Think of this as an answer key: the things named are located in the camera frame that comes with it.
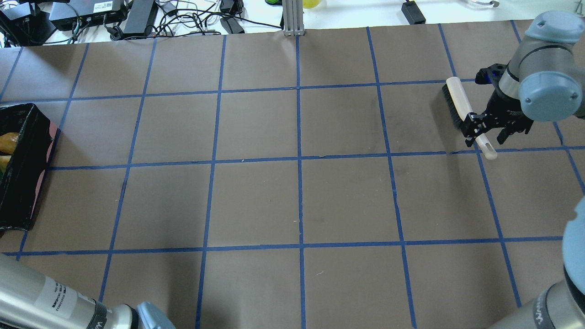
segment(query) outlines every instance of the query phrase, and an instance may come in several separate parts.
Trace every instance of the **robotic arm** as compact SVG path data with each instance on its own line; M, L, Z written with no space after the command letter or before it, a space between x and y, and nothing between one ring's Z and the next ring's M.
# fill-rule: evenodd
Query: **robotic arm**
M467 145L494 128L503 128L497 138L503 144L514 133L528 134L534 121L585 118L585 68L575 64L572 52L584 30L573 13L542 13L507 65L481 69L475 82L492 84L494 92L482 114L462 118Z

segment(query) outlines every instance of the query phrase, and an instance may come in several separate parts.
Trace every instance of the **metal post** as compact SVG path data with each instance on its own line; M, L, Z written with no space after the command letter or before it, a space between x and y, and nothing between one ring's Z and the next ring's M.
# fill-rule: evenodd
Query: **metal post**
M302 22L302 0L283 0L284 35L305 35Z

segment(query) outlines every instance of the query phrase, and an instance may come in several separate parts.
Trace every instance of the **black power adapter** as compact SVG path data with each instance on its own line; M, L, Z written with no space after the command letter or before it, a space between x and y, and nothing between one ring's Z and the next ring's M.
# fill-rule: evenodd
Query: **black power adapter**
M424 24L426 22L425 16L422 14L421 10L418 9L418 5L414 1L406 0L406 2L402 4L402 13L410 25Z

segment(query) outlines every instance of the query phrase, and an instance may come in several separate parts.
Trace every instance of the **black bristles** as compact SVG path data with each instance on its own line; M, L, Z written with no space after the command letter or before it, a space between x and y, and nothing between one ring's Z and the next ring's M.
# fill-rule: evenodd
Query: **black bristles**
M451 113L451 120L453 120L453 125L455 128L461 130L463 127L463 120L457 113L457 108L455 107L455 103L453 103L453 98L451 98L451 93L449 92L449 87L447 84L443 86L443 96L445 96L445 101L447 101L447 106L449 106L449 112Z

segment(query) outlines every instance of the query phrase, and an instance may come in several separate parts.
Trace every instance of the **white floor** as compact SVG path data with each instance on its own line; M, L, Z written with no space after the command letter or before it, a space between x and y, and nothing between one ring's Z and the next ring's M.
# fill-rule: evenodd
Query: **white floor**
M212 0L191 0L199 9L212 5ZM321 0L321 4L312 9L305 9L304 23L306 29L340 29L364 26L407 25L401 12L402 0ZM264 0L244 0L244 17L258 22L278 25L282 15L281 6L270 6ZM470 0L417 0L417 4L426 17L427 23L485 22L509 19L533 19L541 12L564 10L573 12L575 0L500 0L500 6L478 5ZM195 6L179 2L179 8ZM271 32L274 28L241 24L246 33ZM218 20L210 27L226 33ZM180 26L177 34L187 33L191 29ZM64 40L70 33L57 31L48 41ZM109 35L102 26L87 29L81 42L109 41Z

